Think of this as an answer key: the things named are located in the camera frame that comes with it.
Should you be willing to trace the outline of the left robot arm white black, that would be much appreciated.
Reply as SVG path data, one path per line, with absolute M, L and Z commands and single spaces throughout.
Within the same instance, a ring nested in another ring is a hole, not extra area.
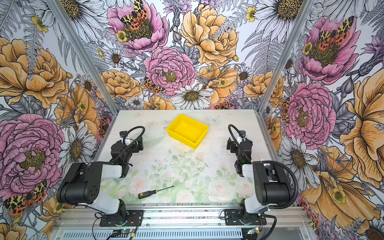
M 59 189 L 57 200 L 61 204 L 85 206 L 98 211 L 104 221 L 123 226 L 128 221 L 137 223 L 129 215 L 123 200 L 116 199 L 101 190 L 104 179 L 124 179 L 132 164 L 134 153 L 144 149 L 143 126 L 120 132 L 120 140 L 111 147 L 112 159 L 108 162 L 97 161 L 89 164 L 72 164 Z

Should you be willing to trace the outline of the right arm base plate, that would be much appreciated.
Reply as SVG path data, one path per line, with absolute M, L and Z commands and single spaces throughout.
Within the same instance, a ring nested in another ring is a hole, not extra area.
M 220 214 L 220 217 L 225 221 L 226 226 L 261 226 L 267 224 L 264 216 L 241 213 L 238 209 L 225 209 L 222 214 Z

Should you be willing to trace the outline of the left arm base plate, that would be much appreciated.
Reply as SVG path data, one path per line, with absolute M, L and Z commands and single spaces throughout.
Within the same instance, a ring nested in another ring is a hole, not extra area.
M 100 221 L 101 227 L 140 227 L 144 218 L 143 210 L 127 210 L 123 216 L 107 215 Z

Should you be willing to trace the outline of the black yellow screwdriver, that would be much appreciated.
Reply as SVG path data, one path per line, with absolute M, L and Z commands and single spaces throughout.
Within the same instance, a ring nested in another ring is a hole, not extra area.
M 138 194 L 138 198 L 139 199 L 148 198 L 148 197 L 150 197 L 152 195 L 157 194 L 158 192 L 161 192 L 161 191 L 164 191 L 164 190 L 167 190 L 167 189 L 171 189 L 173 187 L 174 186 L 170 186 L 170 187 L 166 187 L 166 188 L 163 188 L 163 189 L 160 189 L 160 190 L 151 190 L 151 191 L 142 192 L 142 193 Z

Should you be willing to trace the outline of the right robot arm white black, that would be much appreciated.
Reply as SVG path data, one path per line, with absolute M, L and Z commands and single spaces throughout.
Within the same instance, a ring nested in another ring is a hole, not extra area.
M 251 160 L 253 142 L 238 137 L 241 142 L 228 139 L 227 150 L 235 154 L 235 169 L 242 178 L 254 181 L 254 194 L 242 199 L 237 215 L 245 223 L 271 209 L 285 209 L 298 196 L 297 179 L 287 166 L 276 161 L 255 162 Z

